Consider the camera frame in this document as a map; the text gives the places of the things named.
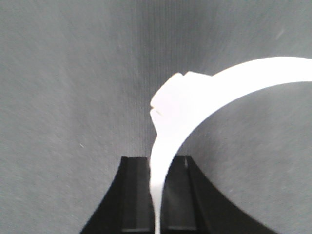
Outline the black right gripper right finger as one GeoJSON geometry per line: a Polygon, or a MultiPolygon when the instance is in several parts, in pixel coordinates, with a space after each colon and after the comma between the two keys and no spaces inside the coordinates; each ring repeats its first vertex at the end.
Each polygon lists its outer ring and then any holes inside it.
{"type": "Polygon", "coordinates": [[[190,156],[175,156],[162,195],[162,234],[272,234],[229,201],[190,156]]]}

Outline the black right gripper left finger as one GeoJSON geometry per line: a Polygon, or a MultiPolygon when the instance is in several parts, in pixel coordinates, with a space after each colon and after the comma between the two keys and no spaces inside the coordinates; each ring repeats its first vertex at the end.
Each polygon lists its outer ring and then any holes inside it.
{"type": "Polygon", "coordinates": [[[154,210],[146,157],[123,156],[103,200],[82,234],[153,234],[154,210]]]}

